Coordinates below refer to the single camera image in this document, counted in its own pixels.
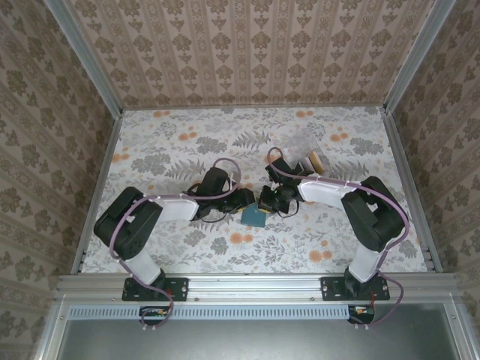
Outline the aluminium corner post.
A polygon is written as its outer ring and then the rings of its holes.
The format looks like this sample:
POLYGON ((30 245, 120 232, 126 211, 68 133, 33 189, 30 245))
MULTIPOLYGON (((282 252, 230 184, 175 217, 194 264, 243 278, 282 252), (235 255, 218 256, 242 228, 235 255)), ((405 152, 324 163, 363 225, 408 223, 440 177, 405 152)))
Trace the aluminium corner post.
POLYGON ((455 5, 456 0, 435 0, 424 25, 416 37, 384 101, 387 114, 393 113, 419 66, 425 59, 436 36, 455 5))
POLYGON ((122 116, 123 106, 110 85, 106 72, 102 70, 100 62, 96 59, 92 47, 83 35, 79 23, 74 19, 73 13, 68 9, 64 0, 44 1, 102 97, 106 108, 114 120, 119 120, 122 116))

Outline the black controller board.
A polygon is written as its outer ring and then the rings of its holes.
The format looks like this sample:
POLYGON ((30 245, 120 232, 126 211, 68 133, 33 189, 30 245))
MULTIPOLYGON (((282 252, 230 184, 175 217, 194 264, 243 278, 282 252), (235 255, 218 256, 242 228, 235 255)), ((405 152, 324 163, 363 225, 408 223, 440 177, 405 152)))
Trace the black controller board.
POLYGON ((169 306, 145 306, 139 309, 139 321, 146 328, 157 328, 169 316, 169 306))
POLYGON ((375 310, 373 305, 349 305, 347 321, 353 325, 368 325, 374 321, 375 310))

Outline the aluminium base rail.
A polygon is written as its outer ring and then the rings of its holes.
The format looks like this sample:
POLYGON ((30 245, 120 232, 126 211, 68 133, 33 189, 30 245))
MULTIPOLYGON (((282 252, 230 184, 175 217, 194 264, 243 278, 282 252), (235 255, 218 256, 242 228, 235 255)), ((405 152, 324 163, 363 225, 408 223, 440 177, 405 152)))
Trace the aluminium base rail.
MULTIPOLYGON (((340 274, 175 274, 189 280, 190 303, 306 304, 345 302, 340 274)), ((393 303, 403 294, 405 303, 440 303, 461 299, 452 274, 423 272, 388 274, 379 294, 393 303)), ((54 299, 87 304, 119 303, 126 274, 78 274, 60 277, 54 299)))

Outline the floral patterned table mat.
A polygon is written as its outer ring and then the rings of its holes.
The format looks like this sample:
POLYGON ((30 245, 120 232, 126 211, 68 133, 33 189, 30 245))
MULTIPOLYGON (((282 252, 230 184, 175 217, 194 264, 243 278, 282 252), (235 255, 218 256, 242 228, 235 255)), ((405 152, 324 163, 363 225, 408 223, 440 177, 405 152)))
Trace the floral patterned table mat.
MULTIPOLYGON (((268 162, 302 130, 328 158, 328 177, 376 176, 407 207, 380 108, 355 106, 127 111, 99 209, 129 186, 146 194, 185 191, 213 164, 241 170, 241 186, 259 193, 269 183, 268 162)), ((291 217, 268 216, 264 228, 217 212, 204 221, 159 223, 146 247, 168 273, 342 272, 359 245, 344 212, 316 202, 290 209, 291 217)))

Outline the teal leather card holder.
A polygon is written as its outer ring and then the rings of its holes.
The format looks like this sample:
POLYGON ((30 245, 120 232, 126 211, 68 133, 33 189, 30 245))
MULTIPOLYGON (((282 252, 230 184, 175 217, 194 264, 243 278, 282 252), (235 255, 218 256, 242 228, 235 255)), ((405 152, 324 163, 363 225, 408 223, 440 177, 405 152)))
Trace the teal leather card holder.
POLYGON ((241 213, 241 224, 247 227, 264 228, 267 213, 258 208, 256 203, 246 207, 241 213))

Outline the aluminium side rail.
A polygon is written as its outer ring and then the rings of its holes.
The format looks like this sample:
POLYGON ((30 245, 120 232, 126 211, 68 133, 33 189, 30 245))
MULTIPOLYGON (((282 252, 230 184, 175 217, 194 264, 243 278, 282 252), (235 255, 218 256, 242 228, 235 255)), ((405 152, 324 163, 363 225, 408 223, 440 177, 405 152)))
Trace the aluminium side rail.
POLYGON ((101 204, 101 197, 104 192, 104 187, 107 181, 108 172, 110 170, 110 164, 113 159, 113 155, 116 148, 116 143, 119 139, 120 130, 122 128, 122 116, 121 114, 113 122, 112 133, 109 137, 109 142, 106 147, 106 152, 101 164, 97 183, 94 188, 94 193, 88 208, 88 213, 85 218, 85 223, 82 228, 82 233, 79 239, 78 248, 74 257, 73 265, 70 270, 71 275, 77 275, 82 268, 83 258, 85 256, 86 250, 89 246, 89 242, 92 238, 93 229, 96 221, 96 215, 98 213, 99 206, 101 204))
POLYGON ((408 164, 407 156, 395 120, 392 114, 382 107, 380 108, 380 113, 408 204, 411 223, 414 225, 416 234, 421 243, 421 249, 427 270, 429 272, 442 273, 443 267, 440 262, 440 257, 434 244, 430 227, 428 226, 428 221, 416 189, 416 184, 408 164))

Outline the grey sheet metal panel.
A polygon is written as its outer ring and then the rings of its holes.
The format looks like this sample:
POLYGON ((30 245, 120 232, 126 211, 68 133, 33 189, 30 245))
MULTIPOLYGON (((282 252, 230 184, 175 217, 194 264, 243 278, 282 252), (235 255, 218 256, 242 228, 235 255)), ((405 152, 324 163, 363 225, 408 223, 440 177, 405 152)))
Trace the grey sheet metal panel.
POLYGON ((370 328, 346 320, 69 322, 58 360, 460 360, 445 311, 402 305, 370 328))

